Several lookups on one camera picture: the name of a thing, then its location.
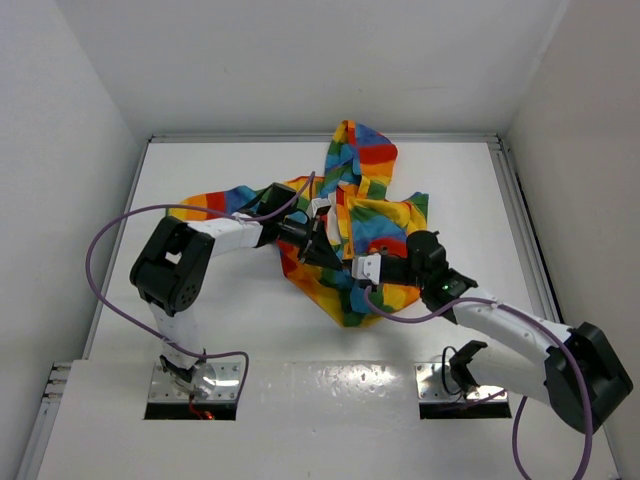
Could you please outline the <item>rainbow striped hooded jacket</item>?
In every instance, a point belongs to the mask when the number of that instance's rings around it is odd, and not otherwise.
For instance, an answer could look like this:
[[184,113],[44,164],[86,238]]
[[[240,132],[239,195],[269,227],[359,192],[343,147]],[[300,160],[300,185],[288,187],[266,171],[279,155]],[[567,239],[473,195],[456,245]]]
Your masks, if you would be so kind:
[[[403,257],[407,237],[427,227],[429,196],[416,192],[402,201],[389,201],[398,156],[396,146],[381,133],[353,120],[345,120],[330,142],[324,173],[313,178],[301,194],[293,219],[303,223],[314,199],[328,199],[324,216],[329,244],[341,260],[357,255],[387,253]],[[273,236],[284,276],[342,327],[367,327],[378,317],[372,306],[396,313],[416,302],[413,286],[386,284],[364,296],[363,288],[346,272],[309,266],[298,258],[299,249]]]

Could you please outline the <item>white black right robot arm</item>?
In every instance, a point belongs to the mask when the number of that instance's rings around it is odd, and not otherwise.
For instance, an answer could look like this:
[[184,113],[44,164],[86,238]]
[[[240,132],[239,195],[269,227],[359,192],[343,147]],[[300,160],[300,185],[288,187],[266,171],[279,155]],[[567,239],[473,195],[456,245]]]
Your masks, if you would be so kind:
[[351,273],[371,287],[415,287],[431,314],[485,335],[449,359],[445,378],[462,392],[490,385],[551,407],[581,433],[597,430],[633,390],[606,335],[526,314],[479,288],[449,265],[435,233],[416,231],[405,256],[379,253],[354,262]]

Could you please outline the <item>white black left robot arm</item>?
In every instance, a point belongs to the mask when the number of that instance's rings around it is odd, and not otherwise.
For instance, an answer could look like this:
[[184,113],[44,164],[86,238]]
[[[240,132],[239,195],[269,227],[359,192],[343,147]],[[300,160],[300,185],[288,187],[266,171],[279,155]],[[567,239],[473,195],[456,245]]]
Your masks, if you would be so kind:
[[166,340],[161,365],[179,383],[193,385],[205,362],[191,306],[212,258],[280,240],[296,248],[297,259],[305,265],[343,269],[324,222],[331,202],[313,199],[303,211],[295,195],[292,188],[274,183],[229,214],[203,221],[169,215],[156,226],[131,269],[130,281]]

